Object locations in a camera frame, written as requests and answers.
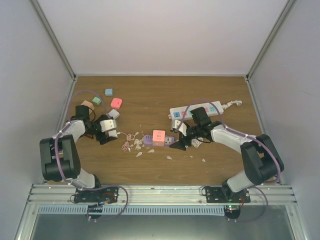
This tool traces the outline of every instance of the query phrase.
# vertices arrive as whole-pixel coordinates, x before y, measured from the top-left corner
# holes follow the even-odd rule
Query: metal grille
[[[122,206],[103,206],[102,212],[91,213],[99,215],[114,215],[121,211]],[[39,214],[86,214],[87,205],[49,205],[40,206]],[[128,206],[124,215],[202,215],[224,216],[223,206]]]

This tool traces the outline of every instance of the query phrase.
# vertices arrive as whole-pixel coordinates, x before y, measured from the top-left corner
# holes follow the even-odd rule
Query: white backdrop
[[[0,1],[0,33],[0,239],[11,240],[71,77],[29,1]]]
[[[247,74],[286,0],[39,0],[76,74]]]
[[[320,1],[298,0],[252,76],[284,183],[310,232],[320,236]]]

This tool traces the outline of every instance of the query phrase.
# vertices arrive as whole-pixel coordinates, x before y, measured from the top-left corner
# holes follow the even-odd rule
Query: green block
[[[99,105],[101,103],[101,100],[100,100],[100,98],[95,96],[94,99],[92,100],[92,102],[95,103],[96,105]]]

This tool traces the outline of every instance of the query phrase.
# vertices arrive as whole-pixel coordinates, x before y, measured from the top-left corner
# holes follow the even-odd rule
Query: table surface
[[[113,96],[105,96],[105,89],[113,89]],[[243,77],[214,76],[82,76],[74,93],[90,89],[97,92],[110,110],[113,98],[123,100],[117,132],[137,135],[152,134],[153,130],[170,132],[169,109],[187,106],[197,99],[220,101],[241,100],[241,106],[232,105],[223,113],[225,123],[244,133],[261,133],[247,84]],[[84,100],[92,101],[92,93],[78,94],[71,103],[70,113]],[[97,116],[104,113],[102,103],[95,105]],[[126,136],[100,145],[95,139],[80,138],[77,151],[81,167],[98,176],[103,184],[142,185],[220,185],[222,181],[243,170],[242,157],[234,150],[219,143],[203,143],[187,151],[168,147],[142,147],[124,152],[121,148]]]

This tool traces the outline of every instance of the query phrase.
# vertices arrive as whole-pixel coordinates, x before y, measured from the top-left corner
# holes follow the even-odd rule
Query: purple power strip
[[[165,136],[164,146],[169,147],[171,144],[175,142],[175,138],[173,136]],[[144,135],[143,136],[143,144],[145,146],[152,146],[152,135]]]

